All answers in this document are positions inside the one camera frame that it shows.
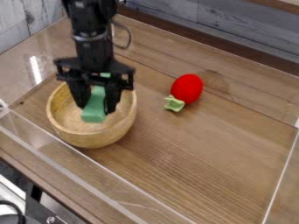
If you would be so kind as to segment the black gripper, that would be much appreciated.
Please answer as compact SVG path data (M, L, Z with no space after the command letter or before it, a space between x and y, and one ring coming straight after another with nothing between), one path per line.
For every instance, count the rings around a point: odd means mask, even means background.
M120 88L132 90L136 70L112 59L104 66L87 68L76 57L57 58L57 80L65 81L76 105L83 109L90 101L90 85L106 86L106 112L116 111L120 101Z

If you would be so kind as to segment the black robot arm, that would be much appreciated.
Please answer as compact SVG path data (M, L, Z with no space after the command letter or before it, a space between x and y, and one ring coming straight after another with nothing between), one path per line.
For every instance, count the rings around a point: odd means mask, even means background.
M91 87L104 88L104 113L116 111L122 92L132 90L136 70L115 58L112 25L118 0L61 0L71 22L76 56L57 58L56 79L65 81L76 105L83 109L91 99Z

